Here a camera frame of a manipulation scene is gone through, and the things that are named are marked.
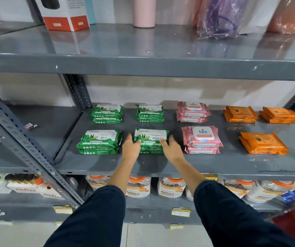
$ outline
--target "navy blue shirt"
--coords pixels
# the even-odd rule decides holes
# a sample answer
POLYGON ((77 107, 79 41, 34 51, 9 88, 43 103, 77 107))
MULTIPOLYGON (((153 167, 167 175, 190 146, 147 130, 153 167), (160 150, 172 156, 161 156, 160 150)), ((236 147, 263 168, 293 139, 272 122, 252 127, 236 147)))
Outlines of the navy blue shirt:
MULTIPOLYGON (((264 221, 250 205, 215 181, 203 181, 193 197, 214 247, 295 247, 295 239, 264 221)), ((125 195, 118 187, 101 187, 63 222, 44 247, 120 246, 125 208, 125 195)))

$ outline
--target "black bottle image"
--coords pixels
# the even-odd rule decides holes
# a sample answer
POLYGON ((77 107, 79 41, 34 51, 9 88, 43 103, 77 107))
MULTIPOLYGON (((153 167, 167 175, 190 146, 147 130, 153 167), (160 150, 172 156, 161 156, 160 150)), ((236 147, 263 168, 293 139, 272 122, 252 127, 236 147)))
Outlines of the black bottle image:
POLYGON ((43 7, 48 9, 59 9, 59 1, 58 0, 41 0, 43 7))

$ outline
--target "person's right hand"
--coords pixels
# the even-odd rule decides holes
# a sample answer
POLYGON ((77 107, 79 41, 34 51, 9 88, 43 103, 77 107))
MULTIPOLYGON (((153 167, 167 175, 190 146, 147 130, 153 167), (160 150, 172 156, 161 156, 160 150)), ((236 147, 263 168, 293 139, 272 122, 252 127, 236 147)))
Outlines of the person's right hand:
POLYGON ((164 149, 166 158, 173 164, 176 165, 185 161, 181 146, 174 140, 174 136, 169 137, 169 145, 163 138, 159 138, 160 144, 164 149))

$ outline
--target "pink wet wipes pack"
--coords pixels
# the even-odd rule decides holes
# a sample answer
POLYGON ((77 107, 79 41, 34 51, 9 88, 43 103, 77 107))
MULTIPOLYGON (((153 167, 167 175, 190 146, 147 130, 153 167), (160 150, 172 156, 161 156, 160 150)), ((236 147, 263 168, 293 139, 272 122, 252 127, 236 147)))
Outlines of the pink wet wipes pack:
POLYGON ((179 114, 179 110, 176 110, 176 119, 179 122, 193 122, 193 123, 203 123, 208 120, 207 118, 201 118, 201 117, 181 116, 181 114, 179 114))
POLYGON ((182 128, 184 145, 190 147, 223 146, 215 126, 186 126, 182 128))
POLYGON ((217 154, 220 153, 218 147, 190 147, 185 146, 187 154, 217 154))
POLYGON ((181 116, 207 117, 211 115, 206 104, 199 102, 180 101, 177 107, 181 116))

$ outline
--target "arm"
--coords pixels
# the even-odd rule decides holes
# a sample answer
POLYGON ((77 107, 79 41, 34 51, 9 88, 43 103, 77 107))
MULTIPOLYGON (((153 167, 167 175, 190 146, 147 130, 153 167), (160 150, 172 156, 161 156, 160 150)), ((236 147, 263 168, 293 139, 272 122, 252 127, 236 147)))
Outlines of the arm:
POLYGON ((194 197, 196 211, 214 247, 218 246, 285 246, 294 247, 295 239, 279 227, 262 219, 250 205, 223 185, 208 180, 184 158, 172 136, 169 145, 160 139, 165 156, 187 182, 194 197))
POLYGON ((141 142, 128 135, 122 161, 108 185, 97 189, 46 241, 44 247, 120 246, 127 182, 141 142))

